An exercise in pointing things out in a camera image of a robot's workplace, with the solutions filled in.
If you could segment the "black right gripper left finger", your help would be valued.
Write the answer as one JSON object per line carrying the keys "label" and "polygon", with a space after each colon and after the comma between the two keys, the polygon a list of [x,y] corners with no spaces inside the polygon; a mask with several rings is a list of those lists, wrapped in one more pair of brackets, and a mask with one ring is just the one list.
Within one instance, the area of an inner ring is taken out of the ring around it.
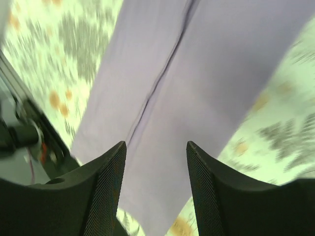
{"label": "black right gripper left finger", "polygon": [[45,184],[0,182],[3,236],[124,236],[116,213],[126,162],[121,141]]}

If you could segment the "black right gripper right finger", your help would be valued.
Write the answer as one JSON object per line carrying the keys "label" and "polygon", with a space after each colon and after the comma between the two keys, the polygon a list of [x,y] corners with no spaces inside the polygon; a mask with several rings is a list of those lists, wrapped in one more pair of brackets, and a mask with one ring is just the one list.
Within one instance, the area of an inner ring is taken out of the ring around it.
{"label": "black right gripper right finger", "polygon": [[314,235],[314,179],[265,183],[214,159],[192,141],[187,163],[201,236]]}

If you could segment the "purple t shirt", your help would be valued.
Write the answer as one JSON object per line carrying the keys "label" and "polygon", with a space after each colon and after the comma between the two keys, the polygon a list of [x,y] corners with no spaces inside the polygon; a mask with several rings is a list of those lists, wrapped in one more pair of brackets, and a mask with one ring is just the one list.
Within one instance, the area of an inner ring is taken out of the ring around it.
{"label": "purple t shirt", "polygon": [[279,155],[314,156],[301,133],[315,80],[287,51],[312,0],[126,0],[71,152],[87,163],[127,144],[119,206],[163,236],[191,196],[186,143],[285,182]]}

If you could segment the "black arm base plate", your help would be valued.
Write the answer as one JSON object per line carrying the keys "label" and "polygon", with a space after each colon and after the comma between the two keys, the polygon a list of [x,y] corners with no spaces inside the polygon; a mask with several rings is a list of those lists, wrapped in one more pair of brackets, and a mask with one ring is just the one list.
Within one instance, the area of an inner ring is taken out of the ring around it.
{"label": "black arm base plate", "polygon": [[36,159],[49,178],[53,179],[78,168],[69,149],[44,112],[30,98],[23,99],[16,113],[23,121],[34,121],[42,132],[41,152]]}

